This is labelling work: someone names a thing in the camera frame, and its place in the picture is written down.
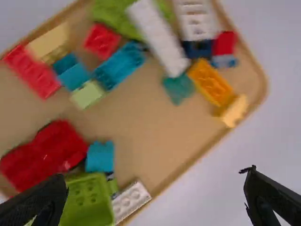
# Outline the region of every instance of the light blue lego brick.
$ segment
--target light blue lego brick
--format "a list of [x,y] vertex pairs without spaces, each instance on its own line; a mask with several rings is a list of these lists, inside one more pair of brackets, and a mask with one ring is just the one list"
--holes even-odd
[[174,105],[180,105],[195,91],[193,82],[184,73],[178,78],[164,78],[162,83]]
[[60,74],[58,79],[69,91],[74,91],[88,81],[90,76],[86,68],[78,63]]
[[63,57],[62,59],[56,61],[53,65],[52,68],[54,71],[60,75],[67,71],[69,68],[73,67],[78,63],[76,56],[73,53],[70,53]]
[[144,62],[145,55],[140,45],[131,41],[97,67],[94,76],[106,90],[112,90]]
[[215,68],[236,67],[238,59],[233,54],[213,56],[211,66]]
[[86,172],[113,172],[115,147],[112,141],[95,141],[87,152]]

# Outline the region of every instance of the green lego brick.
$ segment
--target green lego brick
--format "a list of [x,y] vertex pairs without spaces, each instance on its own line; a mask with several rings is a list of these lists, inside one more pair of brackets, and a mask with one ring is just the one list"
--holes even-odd
[[103,173],[66,178],[69,188],[60,226],[114,226],[111,197]]
[[[95,21],[107,24],[130,39],[143,41],[142,36],[126,15],[126,8],[135,1],[136,0],[94,0],[92,18]],[[174,14],[171,8],[165,3],[165,0],[155,1],[166,20],[169,22],[173,21]]]
[[72,92],[71,100],[80,108],[85,109],[98,99],[105,96],[105,91],[96,81],[87,81],[81,88]]

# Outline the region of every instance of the tan tray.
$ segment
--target tan tray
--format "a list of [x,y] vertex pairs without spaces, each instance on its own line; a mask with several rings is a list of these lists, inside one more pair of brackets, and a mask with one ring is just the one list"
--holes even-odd
[[[67,20],[75,52],[92,70],[100,62],[82,47],[92,24],[88,19],[90,2],[75,2],[23,40],[33,40]],[[234,30],[221,6],[214,4],[225,29]],[[237,93],[247,95],[249,115],[266,96],[267,81],[241,38],[237,56],[239,66],[223,70],[222,76]],[[43,101],[3,63],[0,74],[0,154],[32,138],[51,120],[67,118],[89,141],[114,141],[116,176],[121,188],[140,178],[153,197],[230,132],[211,116],[213,106],[199,93],[181,106],[173,106],[161,86],[164,71],[150,55],[142,68],[84,111],[77,110],[69,101],[69,92],[65,89]],[[0,184],[3,191],[13,193],[8,183]]]

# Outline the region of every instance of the orange lego brick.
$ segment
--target orange lego brick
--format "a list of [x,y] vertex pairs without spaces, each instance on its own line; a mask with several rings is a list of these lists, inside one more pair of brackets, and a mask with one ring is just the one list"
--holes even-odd
[[189,70],[187,75],[193,80],[197,89],[214,105],[221,107],[233,99],[234,92],[205,59],[200,59]]
[[48,54],[52,53],[58,48],[63,47],[68,41],[68,25],[62,23],[41,35],[37,39],[28,43],[26,48],[37,59],[43,59]]
[[236,96],[227,106],[218,109],[216,117],[220,118],[228,127],[233,128],[240,121],[248,108],[245,95]]

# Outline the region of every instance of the lego brick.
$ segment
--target lego brick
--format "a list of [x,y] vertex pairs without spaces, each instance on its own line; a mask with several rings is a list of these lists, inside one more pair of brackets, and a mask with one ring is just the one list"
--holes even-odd
[[47,65],[52,65],[56,61],[62,59],[66,55],[68,55],[69,52],[70,52],[69,47],[67,45],[63,45],[63,46],[56,48],[51,53],[43,56],[40,60],[42,62],[46,63]]
[[223,106],[233,98],[231,86],[205,59],[200,59],[187,72],[196,88],[214,105]]
[[105,96],[105,91],[96,81],[87,81],[81,88],[72,92],[71,100],[80,108],[85,109],[95,101]]
[[233,55],[237,36],[235,32],[222,32],[213,42],[213,55]]
[[41,59],[68,41],[68,25],[62,23],[27,44],[26,48],[37,59]]
[[[134,40],[142,41],[143,38],[127,17],[125,10],[135,0],[95,0],[92,18],[112,27],[118,33]],[[172,21],[173,13],[164,0],[155,0],[157,6],[168,21]]]
[[69,91],[74,91],[88,81],[90,76],[86,68],[81,63],[77,63],[58,75],[58,79]]
[[103,173],[85,173],[66,177],[69,195],[60,226],[114,226],[106,177]]
[[116,224],[119,224],[150,200],[151,195],[144,185],[140,181],[134,182],[112,201]]
[[121,36],[102,24],[96,24],[91,29],[85,48],[96,53],[101,60],[107,60],[120,42]]
[[139,44],[131,41],[97,67],[94,70],[94,76],[107,91],[110,91],[144,62],[145,56],[140,50]]
[[75,129],[67,121],[57,120],[42,128],[31,142],[3,156],[0,171],[22,192],[76,166],[87,150],[87,143]]
[[211,59],[213,40],[183,41],[182,46],[189,59]]
[[174,79],[164,78],[162,83],[174,105],[180,105],[185,98],[192,96],[195,91],[193,82],[186,74]]
[[78,63],[78,60],[76,56],[73,53],[70,53],[63,57],[62,59],[56,61],[53,65],[52,68],[53,70],[58,74],[62,74],[74,65]]
[[217,55],[212,57],[211,65],[215,68],[236,67],[238,65],[238,59],[232,54]]
[[242,120],[247,112],[248,101],[245,95],[236,96],[230,104],[218,109],[215,114],[221,121],[223,121],[228,127],[236,127],[239,120]]
[[86,159],[86,172],[113,172],[114,149],[112,141],[107,141],[105,144],[95,141],[90,145]]
[[136,1],[127,8],[127,13],[145,37],[151,51],[165,67],[168,76],[180,76],[189,66],[190,60],[185,57],[171,27],[161,17],[153,2]]
[[3,61],[43,99],[50,97],[61,87],[54,71],[35,61],[21,45],[4,56]]
[[214,39],[220,24],[209,0],[173,0],[185,41]]

